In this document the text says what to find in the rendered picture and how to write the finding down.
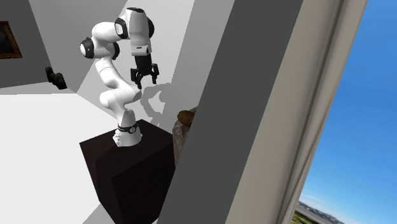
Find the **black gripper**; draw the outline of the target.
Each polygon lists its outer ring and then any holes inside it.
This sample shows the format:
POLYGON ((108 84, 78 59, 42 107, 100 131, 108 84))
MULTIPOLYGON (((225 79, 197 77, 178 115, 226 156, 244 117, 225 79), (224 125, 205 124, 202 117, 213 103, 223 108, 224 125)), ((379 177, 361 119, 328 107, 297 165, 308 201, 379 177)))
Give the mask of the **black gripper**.
POLYGON ((133 81, 139 90, 142 89, 141 85, 141 79, 142 75, 151 75, 152 83, 154 85, 157 84, 157 78, 158 75, 160 74, 158 65, 153 63, 152 64, 152 59, 151 59, 151 54, 149 53, 148 55, 145 56, 135 56, 135 62, 137 68, 131 68, 130 69, 130 78, 131 81, 133 81))

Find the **brown oval object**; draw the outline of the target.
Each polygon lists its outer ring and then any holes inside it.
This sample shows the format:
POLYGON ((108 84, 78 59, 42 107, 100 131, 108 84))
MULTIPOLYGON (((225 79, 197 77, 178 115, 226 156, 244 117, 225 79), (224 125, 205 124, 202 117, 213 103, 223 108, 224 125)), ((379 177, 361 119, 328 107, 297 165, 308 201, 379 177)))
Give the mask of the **brown oval object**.
POLYGON ((180 111, 178 113, 177 119, 183 125, 185 125, 187 127, 190 127, 192 125, 194 116, 195 116, 195 112, 194 111, 182 110, 182 111, 180 111))

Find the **black blocky object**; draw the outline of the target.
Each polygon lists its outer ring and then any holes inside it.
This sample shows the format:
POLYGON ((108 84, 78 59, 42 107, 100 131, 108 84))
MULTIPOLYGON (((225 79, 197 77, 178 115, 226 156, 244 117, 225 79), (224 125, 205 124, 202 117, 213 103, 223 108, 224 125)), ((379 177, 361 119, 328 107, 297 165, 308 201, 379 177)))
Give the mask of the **black blocky object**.
POLYGON ((48 82, 52 83, 55 85, 59 90, 63 90, 67 88, 65 79, 63 77, 62 73, 54 73, 53 69, 48 66, 45 68, 46 76, 48 79, 48 82))

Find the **dark robot stand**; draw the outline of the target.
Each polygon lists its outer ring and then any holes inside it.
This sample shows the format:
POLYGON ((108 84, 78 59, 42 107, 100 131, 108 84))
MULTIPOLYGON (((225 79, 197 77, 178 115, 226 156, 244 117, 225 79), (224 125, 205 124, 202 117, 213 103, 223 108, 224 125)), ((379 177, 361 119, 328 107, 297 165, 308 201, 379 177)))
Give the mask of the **dark robot stand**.
POLYGON ((115 224, 152 224, 175 171, 172 134, 139 120, 141 141, 117 147, 114 131, 80 143, 97 197, 115 224))

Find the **beige curtain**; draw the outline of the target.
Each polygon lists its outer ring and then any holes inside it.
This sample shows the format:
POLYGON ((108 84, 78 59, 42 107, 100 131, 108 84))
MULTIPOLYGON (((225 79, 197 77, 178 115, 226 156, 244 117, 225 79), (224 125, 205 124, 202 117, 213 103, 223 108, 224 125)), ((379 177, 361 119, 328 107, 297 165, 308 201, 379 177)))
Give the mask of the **beige curtain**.
POLYGON ((225 224, 290 224, 368 0, 303 0, 225 224))

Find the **window with blue sky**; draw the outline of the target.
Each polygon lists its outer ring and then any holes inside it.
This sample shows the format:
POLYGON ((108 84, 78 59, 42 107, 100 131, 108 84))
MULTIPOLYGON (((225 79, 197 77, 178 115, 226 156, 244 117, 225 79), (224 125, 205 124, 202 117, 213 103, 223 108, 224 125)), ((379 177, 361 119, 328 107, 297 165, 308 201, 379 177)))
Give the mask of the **window with blue sky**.
POLYGON ((397 224, 397 0, 368 0, 300 199, 397 224))

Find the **dark framed wall picture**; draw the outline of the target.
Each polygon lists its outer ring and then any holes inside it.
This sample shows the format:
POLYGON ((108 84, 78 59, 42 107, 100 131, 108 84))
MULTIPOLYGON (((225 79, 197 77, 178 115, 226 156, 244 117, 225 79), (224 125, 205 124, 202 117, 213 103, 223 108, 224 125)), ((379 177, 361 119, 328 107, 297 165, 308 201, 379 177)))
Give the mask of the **dark framed wall picture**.
POLYGON ((22 53, 12 33, 9 21, 0 21, 0 59, 21 59, 22 53))

